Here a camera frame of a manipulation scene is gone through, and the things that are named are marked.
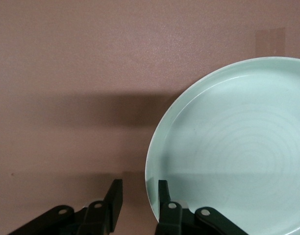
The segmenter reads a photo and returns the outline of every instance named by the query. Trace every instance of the brown tape piece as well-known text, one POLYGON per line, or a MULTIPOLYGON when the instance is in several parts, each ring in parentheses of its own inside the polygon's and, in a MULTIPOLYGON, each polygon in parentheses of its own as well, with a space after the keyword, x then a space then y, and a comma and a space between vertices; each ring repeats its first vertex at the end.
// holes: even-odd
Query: brown tape piece
POLYGON ((256 31, 256 57, 285 56, 285 28, 256 31))

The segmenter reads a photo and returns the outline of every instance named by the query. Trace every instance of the plate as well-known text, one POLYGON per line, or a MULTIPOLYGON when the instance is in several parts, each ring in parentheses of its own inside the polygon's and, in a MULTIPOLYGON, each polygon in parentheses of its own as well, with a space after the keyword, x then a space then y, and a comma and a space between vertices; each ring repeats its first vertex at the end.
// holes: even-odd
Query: plate
POLYGON ((223 67, 167 110, 149 146, 146 187, 158 180, 194 212, 213 207, 250 235, 300 235, 300 59, 223 67))

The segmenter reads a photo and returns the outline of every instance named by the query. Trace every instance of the round ceramic plate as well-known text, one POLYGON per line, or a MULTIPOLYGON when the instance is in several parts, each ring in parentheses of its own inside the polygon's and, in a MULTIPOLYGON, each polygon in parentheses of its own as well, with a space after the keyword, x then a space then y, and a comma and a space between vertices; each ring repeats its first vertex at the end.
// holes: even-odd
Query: round ceramic plate
POLYGON ((213 207, 250 235, 300 235, 300 59, 242 61, 187 89, 148 151, 157 219, 158 180, 192 212, 213 207))

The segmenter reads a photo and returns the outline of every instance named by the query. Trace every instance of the tape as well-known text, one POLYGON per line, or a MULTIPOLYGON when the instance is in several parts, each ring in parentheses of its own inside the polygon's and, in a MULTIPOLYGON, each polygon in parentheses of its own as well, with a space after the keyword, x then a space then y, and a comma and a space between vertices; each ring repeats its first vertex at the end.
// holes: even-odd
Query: tape
POLYGON ((285 28, 259 30, 255 33, 256 57, 285 56, 285 28))

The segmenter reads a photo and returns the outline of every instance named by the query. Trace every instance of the pink surface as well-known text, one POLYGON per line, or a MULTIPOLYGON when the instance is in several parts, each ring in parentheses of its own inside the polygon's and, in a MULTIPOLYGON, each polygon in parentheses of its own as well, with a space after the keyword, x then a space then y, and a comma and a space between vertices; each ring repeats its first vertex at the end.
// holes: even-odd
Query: pink surface
POLYGON ((177 95, 258 56, 300 58, 300 0, 0 1, 0 234, 124 180, 115 235, 152 235, 147 148, 177 95))

